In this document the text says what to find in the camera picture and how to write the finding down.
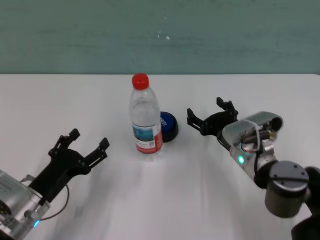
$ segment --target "red label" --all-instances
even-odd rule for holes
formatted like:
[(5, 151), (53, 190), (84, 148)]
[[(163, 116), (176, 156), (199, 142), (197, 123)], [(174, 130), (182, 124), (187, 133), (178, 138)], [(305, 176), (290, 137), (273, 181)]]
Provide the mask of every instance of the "red label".
[(142, 148), (140, 146), (136, 146), (136, 149), (138, 149), (138, 151), (140, 151), (143, 154), (154, 154), (157, 151), (159, 151), (162, 147), (163, 144), (163, 140), (162, 140), (162, 133), (161, 131), (154, 136), (154, 147), (153, 148)]

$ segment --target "metal cylinder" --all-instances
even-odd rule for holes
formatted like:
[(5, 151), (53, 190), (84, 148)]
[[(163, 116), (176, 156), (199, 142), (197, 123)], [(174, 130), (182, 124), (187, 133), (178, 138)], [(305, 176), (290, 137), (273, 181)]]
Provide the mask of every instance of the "metal cylinder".
[(295, 216), (305, 201), (309, 176), (306, 170), (291, 161), (275, 163), (270, 172), (264, 203), (280, 218)]
[(22, 240), (50, 208), (42, 196), (0, 172), (0, 239)]

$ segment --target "plastic bottle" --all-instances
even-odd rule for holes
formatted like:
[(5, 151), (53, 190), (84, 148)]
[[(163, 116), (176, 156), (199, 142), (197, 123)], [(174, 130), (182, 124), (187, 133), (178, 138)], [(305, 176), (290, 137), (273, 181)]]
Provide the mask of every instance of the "plastic bottle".
[(158, 100), (149, 87), (149, 78), (146, 74), (134, 75), (132, 85), (129, 113), (136, 149), (151, 156), (163, 145)]

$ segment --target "black lid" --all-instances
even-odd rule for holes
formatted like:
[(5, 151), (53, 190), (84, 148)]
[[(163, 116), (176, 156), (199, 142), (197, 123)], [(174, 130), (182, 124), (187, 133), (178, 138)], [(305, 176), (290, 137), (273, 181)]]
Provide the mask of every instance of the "black lid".
[(161, 115), (161, 132), (164, 143), (174, 139), (179, 132), (177, 119), (169, 112), (162, 111)]

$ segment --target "teal wall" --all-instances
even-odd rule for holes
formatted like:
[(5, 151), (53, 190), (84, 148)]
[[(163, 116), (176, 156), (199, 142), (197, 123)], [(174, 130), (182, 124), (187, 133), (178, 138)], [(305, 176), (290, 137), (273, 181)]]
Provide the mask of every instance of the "teal wall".
[(320, 73), (320, 0), (1, 0), (0, 73)]

